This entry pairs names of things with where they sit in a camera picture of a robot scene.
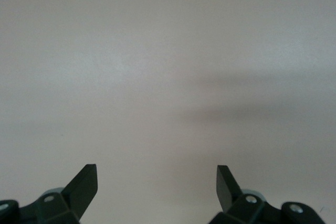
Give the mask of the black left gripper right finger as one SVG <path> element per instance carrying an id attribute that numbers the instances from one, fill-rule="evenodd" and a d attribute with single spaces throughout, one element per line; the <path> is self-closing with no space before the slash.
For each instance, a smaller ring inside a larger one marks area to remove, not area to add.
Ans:
<path id="1" fill-rule="evenodd" d="M 282 223 L 280 210 L 261 193 L 242 190 L 228 166 L 217 167 L 216 192 L 222 211 L 210 223 Z"/>

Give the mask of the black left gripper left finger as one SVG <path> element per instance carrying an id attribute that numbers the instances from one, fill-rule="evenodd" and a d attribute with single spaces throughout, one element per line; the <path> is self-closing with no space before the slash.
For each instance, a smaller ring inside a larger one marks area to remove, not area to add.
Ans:
<path id="1" fill-rule="evenodd" d="M 61 190 L 44 193 L 19 211 L 20 223 L 80 223 L 98 191 L 97 166 L 87 164 Z"/>

